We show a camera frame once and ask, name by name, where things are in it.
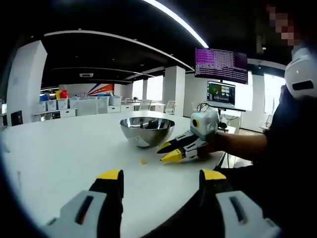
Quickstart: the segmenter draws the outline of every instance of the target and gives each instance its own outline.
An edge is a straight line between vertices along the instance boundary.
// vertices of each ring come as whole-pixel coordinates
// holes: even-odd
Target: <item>stainless steel bowl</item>
[[[170,137],[175,122],[163,118],[127,118],[120,122],[125,137],[138,147],[155,147]]]

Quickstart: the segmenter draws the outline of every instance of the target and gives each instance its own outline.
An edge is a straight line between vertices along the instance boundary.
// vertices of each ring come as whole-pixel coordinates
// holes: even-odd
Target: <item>black shirt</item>
[[[221,172],[234,190],[245,192],[283,230],[305,227],[306,231],[314,226],[310,222],[317,202],[317,102],[308,98],[294,102],[276,110],[279,118],[265,132],[267,147],[262,159],[252,166]]]

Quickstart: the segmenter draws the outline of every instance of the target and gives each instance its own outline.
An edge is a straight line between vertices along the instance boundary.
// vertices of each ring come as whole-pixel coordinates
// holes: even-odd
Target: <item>black ceiling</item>
[[[183,18],[210,48],[244,52],[249,58],[282,64],[291,60],[291,48],[269,25],[265,7],[257,1],[159,2]],[[57,86],[60,83],[81,83],[86,80],[126,81],[125,78],[134,75],[100,68],[142,72],[161,66],[179,65],[189,70],[168,56],[125,40],[77,33],[44,37],[45,33],[80,28],[116,34],[137,39],[138,42],[173,54],[190,67],[194,67],[195,48],[202,47],[176,21],[142,0],[54,0],[47,3],[42,1],[34,6],[41,10],[29,14],[29,19],[20,28],[26,36],[24,43],[41,39],[48,52],[43,87]],[[257,54],[257,35],[265,37],[264,54]],[[81,72],[93,72],[94,78],[79,78]]]

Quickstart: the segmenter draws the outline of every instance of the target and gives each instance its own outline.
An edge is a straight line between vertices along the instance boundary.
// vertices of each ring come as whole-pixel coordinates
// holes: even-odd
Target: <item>computer screen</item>
[[[196,49],[195,77],[248,84],[247,55],[232,51]]]
[[[235,85],[217,82],[207,83],[207,101],[235,104]]]

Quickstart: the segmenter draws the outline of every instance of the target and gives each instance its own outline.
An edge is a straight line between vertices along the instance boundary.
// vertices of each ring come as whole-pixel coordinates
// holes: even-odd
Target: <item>column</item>
[[[35,121],[40,100],[41,82],[47,52],[41,41],[29,43],[18,49],[12,63],[7,88],[7,121],[11,113],[22,111],[23,123]]]
[[[143,80],[143,95],[142,95],[143,100],[147,99],[147,91],[148,91],[148,80]]]
[[[178,66],[165,69],[163,79],[163,103],[175,101],[175,115],[183,116],[185,96],[185,70]]]

